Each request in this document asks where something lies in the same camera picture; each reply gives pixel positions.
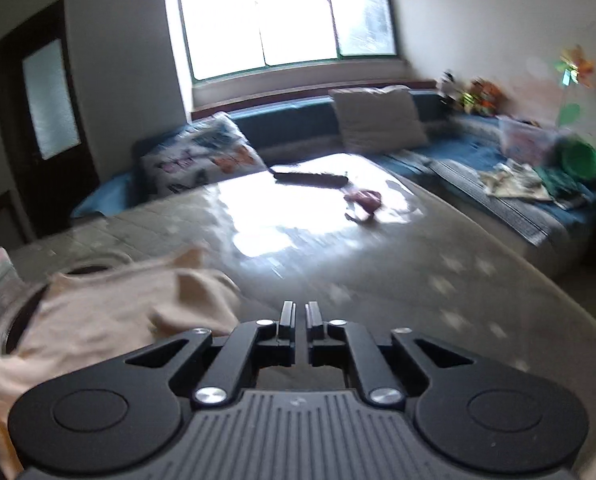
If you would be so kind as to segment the beige knit sweater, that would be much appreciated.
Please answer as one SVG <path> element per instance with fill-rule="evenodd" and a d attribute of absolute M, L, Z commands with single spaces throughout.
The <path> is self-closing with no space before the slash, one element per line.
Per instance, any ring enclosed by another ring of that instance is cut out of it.
<path fill-rule="evenodd" d="M 16 350 L 0 357 L 0 471 L 21 471 L 7 432 L 14 402 L 41 382 L 194 327 L 238 324 L 240 290 L 191 248 L 88 275 L 57 273 Z"/>

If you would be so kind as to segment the quilted grey table cover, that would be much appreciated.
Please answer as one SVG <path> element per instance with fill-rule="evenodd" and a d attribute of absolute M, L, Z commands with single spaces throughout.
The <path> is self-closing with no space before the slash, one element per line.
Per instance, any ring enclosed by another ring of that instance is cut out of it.
<path fill-rule="evenodd" d="M 383 196 L 374 222 L 350 219 L 337 190 L 281 185 L 266 172 L 172 195 L 35 240 L 12 253 L 39 284 L 103 254 L 135 261 L 191 246 L 232 278 L 240 314 L 272 318 L 284 301 L 316 301 L 383 335 L 395 327 L 558 382 L 589 414 L 578 466 L 596 456 L 596 321 L 477 223 L 419 185 L 337 154 L 310 162 Z"/>

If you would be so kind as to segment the pink hair accessory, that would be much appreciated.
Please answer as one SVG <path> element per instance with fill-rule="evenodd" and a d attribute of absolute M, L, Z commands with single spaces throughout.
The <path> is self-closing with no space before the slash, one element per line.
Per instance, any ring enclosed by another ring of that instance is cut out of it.
<path fill-rule="evenodd" d="M 354 190 L 345 195 L 345 217 L 356 223 L 375 220 L 376 212 L 383 207 L 382 196 L 372 190 Z"/>

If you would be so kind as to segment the black remote control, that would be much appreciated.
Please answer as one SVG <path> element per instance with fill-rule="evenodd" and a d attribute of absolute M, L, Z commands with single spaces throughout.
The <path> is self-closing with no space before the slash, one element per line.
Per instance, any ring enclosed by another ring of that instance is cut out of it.
<path fill-rule="evenodd" d="M 312 186 L 312 188 L 344 188 L 349 184 L 346 176 L 338 174 L 312 174 L 298 171 L 271 171 L 277 183 Z"/>

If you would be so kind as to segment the butterfly print pillow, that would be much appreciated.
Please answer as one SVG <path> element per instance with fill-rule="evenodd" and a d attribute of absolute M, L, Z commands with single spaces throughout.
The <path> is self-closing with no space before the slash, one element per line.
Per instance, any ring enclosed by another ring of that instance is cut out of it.
<path fill-rule="evenodd" d="M 150 198 L 266 171 L 268 167 L 225 113 L 185 126 L 140 158 Z"/>

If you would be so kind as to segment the grey square cushion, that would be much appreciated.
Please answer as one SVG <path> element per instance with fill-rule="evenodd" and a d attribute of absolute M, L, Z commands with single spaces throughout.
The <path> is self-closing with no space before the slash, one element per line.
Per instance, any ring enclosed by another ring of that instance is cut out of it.
<path fill-rule="evenodd" d="M 330 92 L 342 144 L 359 155 L 421 148 L 428 136 L 405 86 L 335 89 Z"/>

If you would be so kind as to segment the patterned cloth pile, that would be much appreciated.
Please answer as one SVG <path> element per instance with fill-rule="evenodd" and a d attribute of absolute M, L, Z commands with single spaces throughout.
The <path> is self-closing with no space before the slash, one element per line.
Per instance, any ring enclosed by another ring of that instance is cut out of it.
<path fill-rule="evenodd" d="M 488 196 L 550 202 L 552 196 L 531 166 L 513 159 L 499 162 L 490 171 L 478 171 L 478 178 Z"/>

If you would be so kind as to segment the round black induction cooker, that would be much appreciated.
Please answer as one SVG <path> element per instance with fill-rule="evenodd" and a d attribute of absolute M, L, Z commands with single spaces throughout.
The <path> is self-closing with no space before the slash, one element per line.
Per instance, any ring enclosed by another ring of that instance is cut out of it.
<path fill-rule="evenodd" d="M 85 264 L 84 266 L 76 266 L 68 270 L 66 274 L 68 276 L 81 276 L 103 272 L 109 269 L 109 264 Z M 36 286 L 31 296 L 25 299 L 22 305 L 16 309 L 13 319 L 5 324 L 6 331 L 1 344 L 3 356 L 12 354 L 17 348 L 22 335 L 25 333 L 33 315 L 39 309 L 40 303 L 49 288 L 50 283 Z"/>

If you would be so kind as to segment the blue corner sofa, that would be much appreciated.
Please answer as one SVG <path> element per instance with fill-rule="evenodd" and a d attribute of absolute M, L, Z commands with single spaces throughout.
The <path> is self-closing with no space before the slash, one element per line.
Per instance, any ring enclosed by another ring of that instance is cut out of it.
<path fill-rule="evenodd" d="M 440 97 L 417 91 L 413 101 L 429 143 L 391 154 L 376 154 L 372 162 L 448 200 L 507 245 L 518 245 L 535 266 L 548 258 L 578 258 L 588 247 L 596 225 L 596 207 L 585 203 L 572 209 L 522 200 L 489 200 L 476 189 L 476 171 L 489 170 L 503 156 L 492 126 L 464 126 L 451 119 Z M 252 147 L 269 166 L 296 164 L 338 153 L 342 139 L 333 102 L 326 96 L 236 110 L 230 115 Z M 142 159 L 166 148 L 187 128 L 151 136 L 132 148 L 131 170 L 102 184 L 71 217 L 114 216 L 152 200 Z"/>

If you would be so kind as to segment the black white plush toy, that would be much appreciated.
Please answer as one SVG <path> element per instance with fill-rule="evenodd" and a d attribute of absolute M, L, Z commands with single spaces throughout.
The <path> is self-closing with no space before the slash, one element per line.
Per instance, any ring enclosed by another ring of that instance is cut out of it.
<path fill-rule="evenodd" d="M 450 70 L 445 70 L 438 80 L 437 89 L 444 102 L 455 104 L 461 96 L 461 89 Z"/>

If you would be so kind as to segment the orange plush toys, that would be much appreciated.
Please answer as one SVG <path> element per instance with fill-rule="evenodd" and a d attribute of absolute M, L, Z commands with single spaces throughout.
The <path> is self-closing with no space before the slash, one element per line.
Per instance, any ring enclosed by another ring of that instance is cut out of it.
<path fill-rule="evenodd" d="M 504 102 L 502 90 L 493 82 L 473 79 L 461 94 L 461 105 L 464 113 L 482 117 L 494 117 Z"/>

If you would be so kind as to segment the dark wooden door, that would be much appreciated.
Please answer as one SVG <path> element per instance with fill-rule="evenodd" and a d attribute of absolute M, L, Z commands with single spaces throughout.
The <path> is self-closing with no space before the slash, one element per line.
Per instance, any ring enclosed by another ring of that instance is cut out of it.
<path fill-rule="evenodd" d="M 68 229 L 100 178 L 71 76 L 62 0 L 0 39 L 0 131 L 34 235 Z"/>

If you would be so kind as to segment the green plastic basin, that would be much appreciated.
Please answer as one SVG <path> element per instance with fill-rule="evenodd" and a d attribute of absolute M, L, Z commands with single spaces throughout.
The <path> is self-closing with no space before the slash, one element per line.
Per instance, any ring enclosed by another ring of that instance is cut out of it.
<path fill-rule="evenodd" d="M 596 181 L 596 149 L 583 140 L 570 138 L 562 144 L 560 164 L 578 181 Z"/>

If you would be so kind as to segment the colourful pinwheel toy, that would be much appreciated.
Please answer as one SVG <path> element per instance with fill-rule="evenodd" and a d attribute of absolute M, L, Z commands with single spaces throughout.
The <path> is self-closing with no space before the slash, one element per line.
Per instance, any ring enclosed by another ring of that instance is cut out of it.
<path fill-rule="evenodd" d="M 583 47 L 577 44 L 560 52 L 555 68 L 560 74 L 562 90 L 555 119 L 555 125 L 560 129 L 573 125 L 581 117 L 581 105 L 576 99 L 577 89 L 591 87 L 595 64 L 586 57 Z"/>

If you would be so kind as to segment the window with green frame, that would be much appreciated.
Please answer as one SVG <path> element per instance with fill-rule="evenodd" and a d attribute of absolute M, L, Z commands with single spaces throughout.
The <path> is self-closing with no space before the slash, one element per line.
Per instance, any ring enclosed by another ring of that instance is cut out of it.
<path fill-rule="evenodd" d="M 179 0 L 196 81 L 398 54 L 390 0 Z"/>

